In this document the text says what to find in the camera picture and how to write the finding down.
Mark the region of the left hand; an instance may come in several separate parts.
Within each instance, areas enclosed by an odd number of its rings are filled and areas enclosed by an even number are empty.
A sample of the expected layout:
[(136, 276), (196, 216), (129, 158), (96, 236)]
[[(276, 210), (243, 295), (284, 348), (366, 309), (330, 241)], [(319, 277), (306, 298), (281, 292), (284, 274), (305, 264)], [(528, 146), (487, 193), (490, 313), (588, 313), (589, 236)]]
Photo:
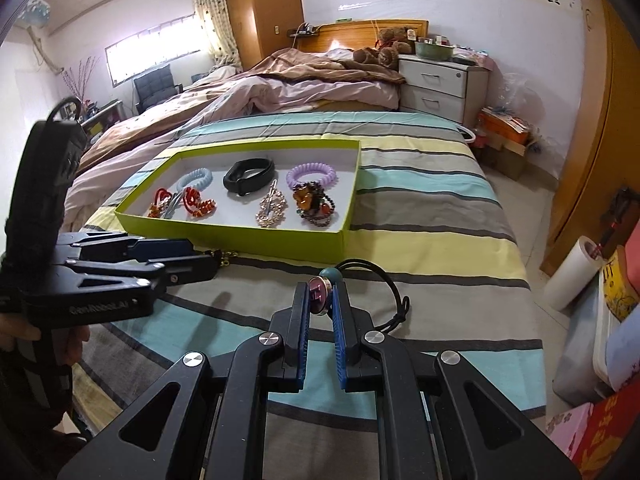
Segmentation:
[(77, 363), (82, 347), (90, 339), (88, 326), (69, 330), (40, 330), (23, 315), (1, 315), (1, 377), (23, 373), (39, 377), (58, 374), (63, 366)]

